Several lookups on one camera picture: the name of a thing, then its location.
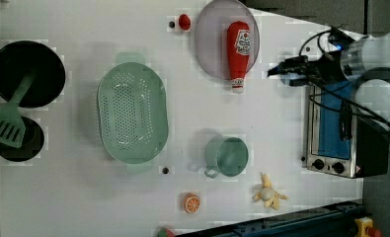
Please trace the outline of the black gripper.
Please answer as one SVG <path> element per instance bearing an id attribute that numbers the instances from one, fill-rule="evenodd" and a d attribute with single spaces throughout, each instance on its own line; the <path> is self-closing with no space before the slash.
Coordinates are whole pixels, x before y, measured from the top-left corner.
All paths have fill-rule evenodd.
<path id="1" fill-rule="evenodd" d="M 326 86 L 346 81 L 346 77 L 342 71 L 340 64 L 341 54 L 339 52 L 329 52 L 323 54 L 318 60 L 310 61 L 309 79 L 317 86 Z M 304 74 L 308 67 L 308 57 L 306 55 L 299 55 L 287 58 L 278 66 L 268 71 L 269 76 L 295 73 Z M 294 79 L 289 80 L 291 87 L 300 87 L 309 85 L 308 79 Z"/>

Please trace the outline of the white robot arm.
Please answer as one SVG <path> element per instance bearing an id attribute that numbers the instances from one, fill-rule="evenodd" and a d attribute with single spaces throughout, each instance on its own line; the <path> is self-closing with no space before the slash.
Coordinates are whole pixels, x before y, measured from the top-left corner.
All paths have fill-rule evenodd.
<path id="1" fill-rule="evenodd" d="M 323 34 L 333 46 L 321 45 L 321 56 L 311 60 L 303 53 L 287 58 L 268 70 L 291 87 L 312 85 L 390 127 L 390 33 L 353 39 L 331 28 Z"/>

